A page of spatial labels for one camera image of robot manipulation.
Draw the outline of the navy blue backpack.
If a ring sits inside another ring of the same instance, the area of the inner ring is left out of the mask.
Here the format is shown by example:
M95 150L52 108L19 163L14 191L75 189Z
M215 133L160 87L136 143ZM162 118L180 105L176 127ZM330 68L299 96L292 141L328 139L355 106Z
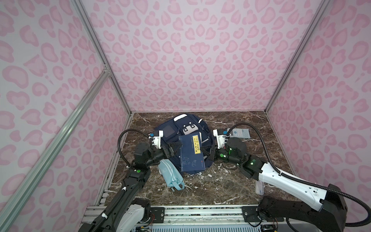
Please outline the navy blue backpack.
M200 134L202 143L201 147L214 145L212 131L209 129L207 123L194 114L180 114L155 127L154 130L163 131L164 135L161 140L161 143L163 145L173 142L180 142L180 136L192 134L195 132ZM206 168L211 167L213 163L213 161L206 159L205 154L204 162Z

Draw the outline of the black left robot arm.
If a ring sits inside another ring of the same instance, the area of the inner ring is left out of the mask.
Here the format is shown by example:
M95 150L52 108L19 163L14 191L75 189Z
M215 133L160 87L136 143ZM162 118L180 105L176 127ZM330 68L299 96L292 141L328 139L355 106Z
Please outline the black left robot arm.
M149 227L156 216L149 200L137 198L151 175L151 166L177 154L181 143L169 143L157 148L149 143L135 147L134 160L121 181L121 190L109 205L91 222L83 223L80 232L131 232L134 228Z

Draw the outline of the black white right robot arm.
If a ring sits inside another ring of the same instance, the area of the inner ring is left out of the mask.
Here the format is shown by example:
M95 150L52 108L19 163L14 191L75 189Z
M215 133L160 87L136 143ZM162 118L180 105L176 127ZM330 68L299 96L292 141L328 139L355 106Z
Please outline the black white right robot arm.
M302 179L294 181L292 175L285 178L284 171L274 170L264 159L248 154L240 139L232 138L223 146L196 146L195 151L204 152L212 160L235 164L245 177L273 185L298 198L298 201L287 201L263 197L255 212L260 219L296 219L311 223L323 232L345 229L347 206L342 196L304 184Z

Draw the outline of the blue book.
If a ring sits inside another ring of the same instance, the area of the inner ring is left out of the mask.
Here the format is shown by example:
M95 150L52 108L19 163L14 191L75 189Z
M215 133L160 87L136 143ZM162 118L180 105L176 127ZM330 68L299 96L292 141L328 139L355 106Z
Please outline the blue book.
M182 135L179 138L181 171L189 174L202 172L206 169L203 152L201 151L201 137L195 132Z

